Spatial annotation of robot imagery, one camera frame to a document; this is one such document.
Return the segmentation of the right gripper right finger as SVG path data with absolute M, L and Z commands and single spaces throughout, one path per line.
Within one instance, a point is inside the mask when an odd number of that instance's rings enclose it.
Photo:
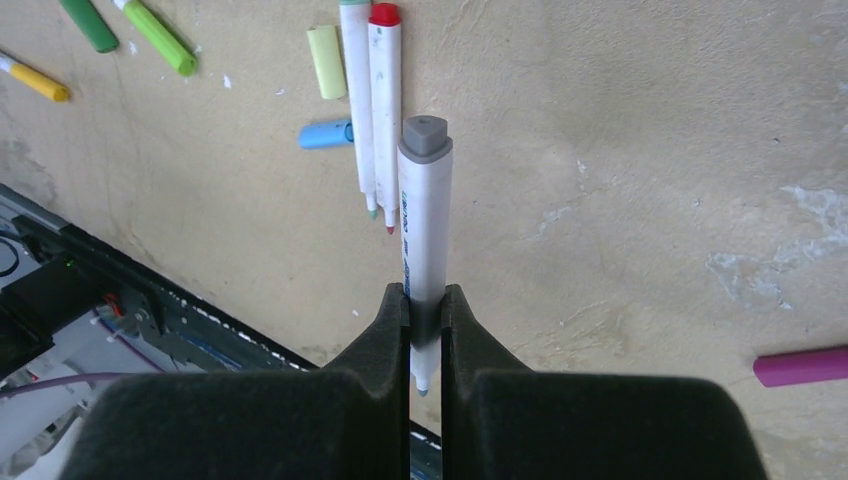
M 740 409 L 713 382 L 535 371 L 457 285 L 441 316 L 447 479 L 766 477 Z

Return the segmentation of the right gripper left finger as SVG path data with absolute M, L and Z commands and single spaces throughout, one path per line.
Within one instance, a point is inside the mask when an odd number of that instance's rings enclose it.
M 128 375 L 95 403 L 64 479 L 406 479 L 408 303 L 309 372 Z

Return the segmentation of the magenta cap marker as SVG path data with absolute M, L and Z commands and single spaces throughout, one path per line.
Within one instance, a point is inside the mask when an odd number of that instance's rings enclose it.
M 843 380 L 847 378 L 847 347 L 758 357 L 753 372 L 767 388 Z

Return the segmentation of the blue cap marker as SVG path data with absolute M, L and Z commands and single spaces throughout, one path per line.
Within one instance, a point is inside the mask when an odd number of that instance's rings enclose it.
M 394 3 L 376 3 L 368 19 L 376 196 L 387 232 L 399 209 L 398 148 L 402 113 L 402 19 Z

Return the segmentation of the pale yellow pen cap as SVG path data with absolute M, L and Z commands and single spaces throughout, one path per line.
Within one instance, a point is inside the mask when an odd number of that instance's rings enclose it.
M 310 28 L 307 39 L 321 97 L 325 100 L 344 97 L 347 86 L 336 27 L 321 25 Z

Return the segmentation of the blue pen cap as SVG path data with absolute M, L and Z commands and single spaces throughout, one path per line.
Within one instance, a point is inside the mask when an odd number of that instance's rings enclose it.
M 304 150 L 321 150 L 354 144 L 350 119 L 312 123 L 301 128 L 298 145 Z

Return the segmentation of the orange cap marker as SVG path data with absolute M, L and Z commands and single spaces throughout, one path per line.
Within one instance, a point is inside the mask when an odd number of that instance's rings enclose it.
M 441 302 L 448 265 L 453 139 L 431 115 L 404 121 L 398 144 L 403 287 L 409 301 L 410 373 L 425 396 L 441 358 Z

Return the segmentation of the pale yellow cap marker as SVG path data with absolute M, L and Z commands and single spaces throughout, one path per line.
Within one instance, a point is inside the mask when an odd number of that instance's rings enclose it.
M 378 203 L 368 46 L 371 2 L 341 0 L 339 12 L 358 184 L 369 217 L 375 219 Z

